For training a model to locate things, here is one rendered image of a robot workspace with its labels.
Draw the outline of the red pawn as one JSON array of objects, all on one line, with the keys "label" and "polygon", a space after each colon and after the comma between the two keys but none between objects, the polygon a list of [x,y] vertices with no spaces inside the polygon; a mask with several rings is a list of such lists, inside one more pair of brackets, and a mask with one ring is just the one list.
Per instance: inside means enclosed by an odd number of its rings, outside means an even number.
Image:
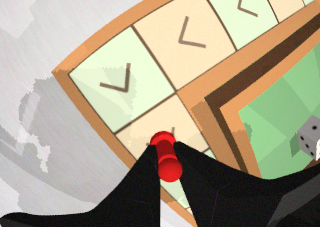
[{"label": "red pawn", "polygon": [[173,142],[176,142],[175,135],[167,131],[156,132],[149,139],[149,144],[156,146],[157,163],[159,163],[157,174],[164,182],[175,182],[183,174],[183,168],[173,150]]}]

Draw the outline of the white die with black pips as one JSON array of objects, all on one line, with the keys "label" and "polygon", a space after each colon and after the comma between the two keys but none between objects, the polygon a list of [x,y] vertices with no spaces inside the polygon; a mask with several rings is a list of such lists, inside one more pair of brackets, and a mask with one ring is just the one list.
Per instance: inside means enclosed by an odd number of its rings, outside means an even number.
[{"label": "white die with black pips", "polygon": [[311,118],[305,120],[304,126],[297,130],[297,138],[299,138],[299,148],[312,159],[320,158],[320,118],[311,115]]}]

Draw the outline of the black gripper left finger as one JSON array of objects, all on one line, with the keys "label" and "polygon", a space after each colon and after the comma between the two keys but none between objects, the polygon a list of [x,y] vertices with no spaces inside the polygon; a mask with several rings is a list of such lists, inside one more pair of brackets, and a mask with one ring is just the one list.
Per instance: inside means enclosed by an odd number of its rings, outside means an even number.
[{"label": "black gripper left finger", "polygon": [[161,227],[160,176],[155,144],[148,144],[131,171],[103,202],[83,214],[32,215],[9,212],[1,227]]}]

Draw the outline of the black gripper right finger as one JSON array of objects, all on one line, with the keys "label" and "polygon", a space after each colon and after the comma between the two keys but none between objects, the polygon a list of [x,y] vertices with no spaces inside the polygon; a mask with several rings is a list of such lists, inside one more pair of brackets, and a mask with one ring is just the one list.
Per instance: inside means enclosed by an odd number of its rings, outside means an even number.
[{"label": "black gripper right finger", "polygon": [[276,227],[320,194],[320,163],[295,174],[261,179],[180,140],[173,142],[173,150],[183,168],[179,180],[197,227]]}]

